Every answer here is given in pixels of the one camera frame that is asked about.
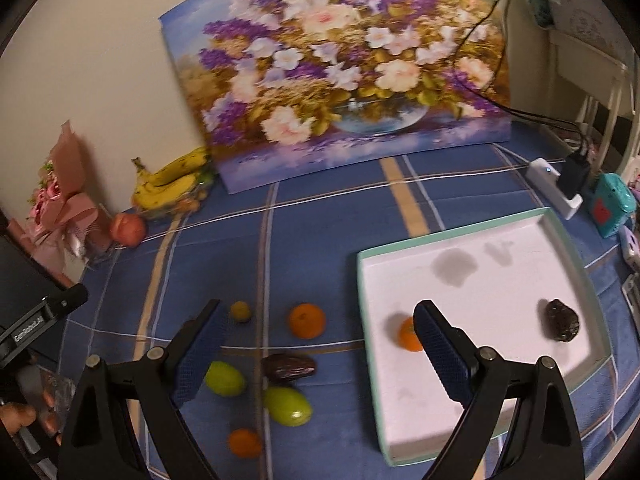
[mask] blue gripper pad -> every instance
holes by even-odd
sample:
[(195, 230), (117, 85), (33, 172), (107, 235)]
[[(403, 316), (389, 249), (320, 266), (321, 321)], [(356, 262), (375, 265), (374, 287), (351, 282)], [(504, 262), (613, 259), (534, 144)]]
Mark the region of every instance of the blue gripper pad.
[(431, 301), (421, 301), (414, 310), (414, 330), (449, 399), (465, 408), (471, 403), (470, 371), (443, 332), (454, 329)]
[(177, 408), (198, 393), (211, 361), (225, 342), (228, 319), (228, 310), (221, 306), (216, 307), (178, 364), (172, 394)]

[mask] teal container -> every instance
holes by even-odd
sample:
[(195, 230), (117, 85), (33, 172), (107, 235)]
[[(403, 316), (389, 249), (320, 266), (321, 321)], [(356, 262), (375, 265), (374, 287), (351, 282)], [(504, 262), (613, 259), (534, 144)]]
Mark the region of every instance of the teal container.
[(589, 213), (603, 238), (617, 233), (635, 210), (636, 200), (619, 176), (605, 173), (600, 177)]

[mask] bunch of bananas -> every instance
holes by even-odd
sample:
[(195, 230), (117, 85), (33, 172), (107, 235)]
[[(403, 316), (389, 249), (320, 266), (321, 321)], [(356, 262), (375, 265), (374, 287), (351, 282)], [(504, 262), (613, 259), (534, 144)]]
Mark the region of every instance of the bunch of bananas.
[(196, 188), (200, 182), (200, 169), (208, 160), (207, 149), (200, 147), (151, 173), (139, 157), (134, 158), (137, 182), (131, 196), (132, 205), (147, 211), (174, 205)]

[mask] table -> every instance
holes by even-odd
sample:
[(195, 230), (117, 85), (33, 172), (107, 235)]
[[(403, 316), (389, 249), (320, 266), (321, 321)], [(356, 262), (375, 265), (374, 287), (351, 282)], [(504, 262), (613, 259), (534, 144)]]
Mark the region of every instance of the table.
[[(510, 150), (517, 156), (504, 151)], [(66, 325), (60, 371), (78, 380), (85, 358), (115, 363), (166, 345), (210, 298), (248, 301), (250, 323), (230, 331), (222, 359), (248, 379), (247, 393), (216, 397), (201, 387), (182, 415), (223, 479), (418, 479), (428, 464), (389, 468), (380, 455), (356, 290), (356, 254), (411, 236), (548, 205), (524, 179), (525, 164), (559, 161), (556, 145), (513, 124), (510, 142), (363, 162), (227, 195), (216, 186), (200, 211), (150, 225), (135, 250), (120, 249), (85, 272), (90, 299)], [(586, 211), (564, 222), (606, 318), (613, 358), (572, 394), (588, 472), (640, 413), (640, 346), (621, 292), (628, 276), (615, 237), (602, 239)], [(289, 309), (321, 305), (327, 330), (302, 345)], [(299, 428), (271, 422), (260, 401), (260, 359), (300, 349), (318, 373), (297, 382), (314, 407)], [(134, 426), (151, 471), (167, 478), (144, 420)], [(238, 427), (264, 438), (260, 460), (226, 448)], [(502, 442), (485, 456), (491, 472)]]

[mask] black cable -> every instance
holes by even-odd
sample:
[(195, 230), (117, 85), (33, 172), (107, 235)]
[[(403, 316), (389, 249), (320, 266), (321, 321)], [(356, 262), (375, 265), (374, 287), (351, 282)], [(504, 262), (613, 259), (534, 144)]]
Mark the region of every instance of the black cable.
[(568, 132), (573, 132), (573, 133), (579, 134), (580, 135), (580, 146), (578, 147), (578, 151), (580, 151), (580, 152), (582, 152), (583, 150), (585, 150), (585, 152), (588, 151), (588, 147), (589, 147), (588, 137), (581, 130), (580, 126), (578, 126), (577, 123), (575, 123), (573, 121), (567, 121), (567, 120), (564, 120), (564, 119), (558, 119), (558, 118), (549, 117), (549, 116), (542, 115), (542, 114), (536, 114), (536, 113), (533, 113), (533, 112), (527, 112), (526, 110), (518, 110), (517, 108), (511, 108), (511, 107), (508, 107), (506, 105), (500, 104), (499, 102), (496, 102), (495, 100), (491, 99), (487, 95), (484, 95), (483, 93), (481, 93), (482, 91), (489, 90), (494, 85), (495, 79), (497, 78), (497, 75), (500, 72), (500, 69), (502, 67), (502, 62), (504, 60), (504, 57), (505, 57), (505, 54), (506, 54), (506, 49), (507, 49), (508, 15), (509, 15), (509, 9), (511, 7), (511, 0), (507, 0), (507, 2), (505, 4), (505, 9), (504, 9), (504, 27), (503, 27), (503, 29), (504, 29), (504, 31), (503, 31), (504, 43), (502, 44), (502, 51), (500, 53), (500, 57), (499, 57), (499, 60), (498, 60), (498, 65), (495, 68), (494, 75), (492, 76), (491, 80), (487, 84), (485, 84), (480, 89), (480, 91), (477, 91), (475, 88), (470, 88), (469, 86), (467, 86), (467, 84), (464, 81), (462, 81), (461, 79), (458, 78), (458, 74), (456, 73), (456, 61), (458, 60), (458, 54), (460, 53), (460, 49), (468, 41), (469, 37), (474, 33), (476, 28), (478, 28), (480, 25), (482, 25), (485, 21), (487, 21), (491, 17), (491, 15), (494, 13), (495, 9), (497, 8), (498, 4), (500, 4), (501, 1), (502, 0), (496, 0), (494, 2), (494, 4), (489, 9), (489, 12), (487, 13), (487, 15), (484, 18), (482, 18), (481, 20), (479, 20), (477, 23), (475, 23), (473, 25), (473, 27), (471, 27), (469, 29), (469, 31), (467, 32), (466, 36), (463, 38), (463, 40), (456, 47), (455, 51), (453, 52), (453, 54), (452, 54), (452, 56), (450, 58), (450, 63), (451, 63), (451, 66), (452, 66), (454, 78), (456, 79), (457, 83), (460, 86), (465, 88), (467, 91), (471, 92), (473, 95), (484, 99), (485, 101), (491, 103), (493, 106), (495, 106), (495, 107), (499, 108), (500, 110), (503, 110), (503, 111), (505, 111), (507, 113), (510, 113), (514, 117), (517, 117), (517, 118), (525, 120), (525, 121), (531, 121), (531, 122), (535, 122), (535, 123), (539, 123), (539, 124), (544, 124), (545, 126), (550, 126), (550, 127), (556, 128), (558, 130), (564, 130), (564, 131), (568, 131)]

